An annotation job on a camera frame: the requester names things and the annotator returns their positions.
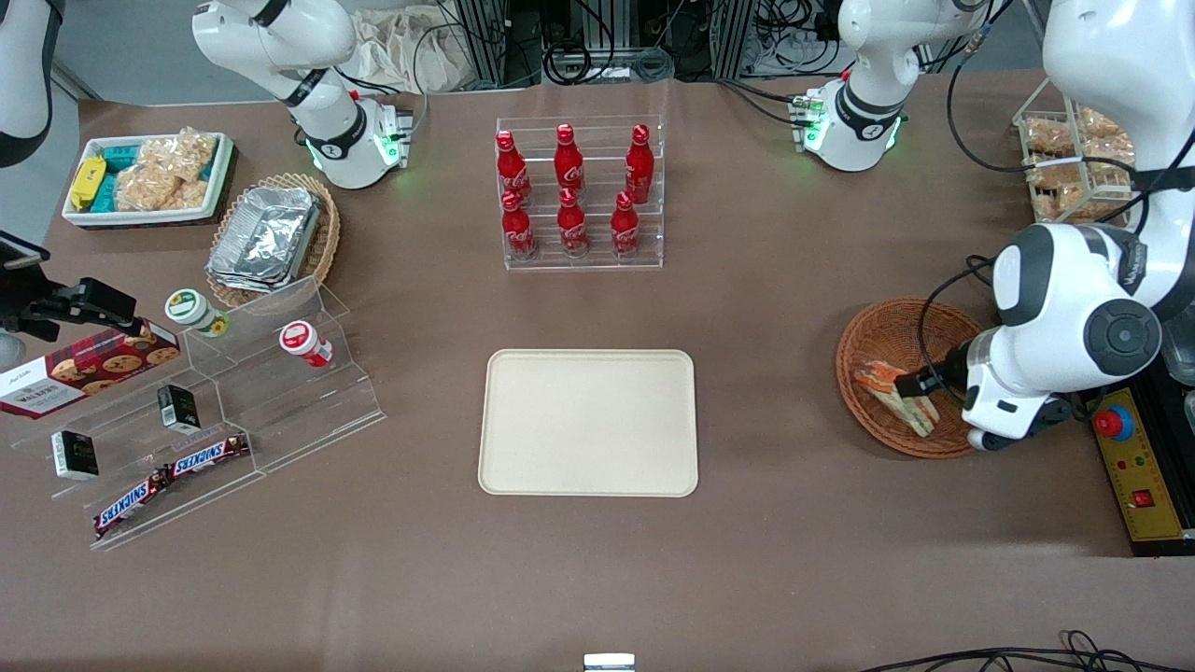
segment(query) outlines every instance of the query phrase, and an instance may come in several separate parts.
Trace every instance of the coca-cola bottle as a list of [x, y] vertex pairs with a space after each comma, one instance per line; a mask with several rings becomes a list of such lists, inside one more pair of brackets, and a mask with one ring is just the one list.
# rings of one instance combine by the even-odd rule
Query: coca-cola bottle
[[613, 233], [614, 256], [620, 259], [633, 257], [639, 251], [639, 215], [635, 213], [631, 195], [619, 191], [614, 214], [609, 218]]
[[560, 210], [556, 214], [560, 226], [560, 244], [569, 258], [586, 256], [589, 237], [586, 236], [586, 213], [577, 207], [577, 191], [570, 187], [560, 189]]
[[656, 157], [648, 147], [649, 133], [646, 124], [636, 124], [631, 129], [631, 149], [626, 153], [626, 190], [636, 203], [648, 202], [656, 169]]
[[562, 123], [556, 127], [556, 157], [552, 163], [556, 164], [556, 181], [560, 188], [576, 189], [577, 202], [586, 202], [584, 158], [572, 141], [572, 126]]
[[516, 261], [525, 262], [535, 257], [539, 246], [531, 231], [531, 218], [522, 209], [522, 197], [517, 191], [502, 195], [502, 232], [507, 237], [507, 249]]
[[527, 161], [515, 147], [515, 136], [509, 130], [500, 130], [495, 142], [498, 146], [498, 178], [503, 191], [515, 191], [523, 202], [531, 200], [531, 179]]

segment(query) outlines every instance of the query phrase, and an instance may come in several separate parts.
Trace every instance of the snickers bar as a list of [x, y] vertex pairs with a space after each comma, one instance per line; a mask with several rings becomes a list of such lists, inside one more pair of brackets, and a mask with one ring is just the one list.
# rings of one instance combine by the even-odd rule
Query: snickers bar
[[96, 524], [96, 540], [98, 542], [106, 534], [112, 527], [116, 527], [121, 521], [125, 520], [134, 509], [141, 507], [149, 500], [154, 497], [163, 488], [170, 485], [170, 471], [165, 469], [155, 469], [148, 478], [137, 483], [131, 490], [124, 494], [123, 497], [116, 500], [108, 508], [99, 512], [93, 520]]
[[221, 463], [231, 457], [243, 454], [249, 450], [249, 439], [245, 434], [228, 436], [219, 444], [210, 445], [197, 453], [191, 453], [174, 464], [164, 465], [163, 469], [170, 474], [171, 481], [177, 481], [186, 474], [195, 474], [201, 469]]

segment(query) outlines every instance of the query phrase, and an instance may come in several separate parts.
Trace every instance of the cookie box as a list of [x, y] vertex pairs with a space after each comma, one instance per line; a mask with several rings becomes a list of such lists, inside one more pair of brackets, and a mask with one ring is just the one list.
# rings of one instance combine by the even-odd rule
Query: cookie box
[[141, 335], [105, 329], [0, 378], [0, 410], [38, 419], [179, 355], [173, 334], [141, 319]]

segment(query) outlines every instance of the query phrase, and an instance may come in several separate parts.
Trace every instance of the floor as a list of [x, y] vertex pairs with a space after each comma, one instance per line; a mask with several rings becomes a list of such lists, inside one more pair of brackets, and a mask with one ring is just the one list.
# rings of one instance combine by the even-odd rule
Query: floor
[[[407, 4], [341, 2], [350, 11]], [[68, 0], [56, 57], [108, 100], [168, 105], [268, 99], [249, 80], [203, 57], [190, 32], [195, 5], [196, 0]], [[110, 25], [122, 30], [97, 29]], [[993, 28], [968, 69], [1040, 66], [1031, 25], [1018, 2]], [[0, 203], [10, 214], [2, 226], [35, 243], [45, 238], [79, 143], [74, 102], [55, 90], [54, 108], [54, 124], [45, 145], [24, 164], [0, 172]]]

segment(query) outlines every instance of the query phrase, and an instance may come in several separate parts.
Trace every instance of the small pill bottle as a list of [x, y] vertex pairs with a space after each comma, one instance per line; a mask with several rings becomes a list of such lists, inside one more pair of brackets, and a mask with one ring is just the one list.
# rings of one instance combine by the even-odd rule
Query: small pill bottle
[[320, 336], [310, 323], [296, 319], [278, 332], [278, 344], [282, 349], [304, 359], [307, 364], [320, 367], [332, 361], [332, 344]]
[[166, 317], [194, 329], [200, 336], [217, 338], [228, 331], [228, 314], [195, 289], [179, 289], [166, 299]]

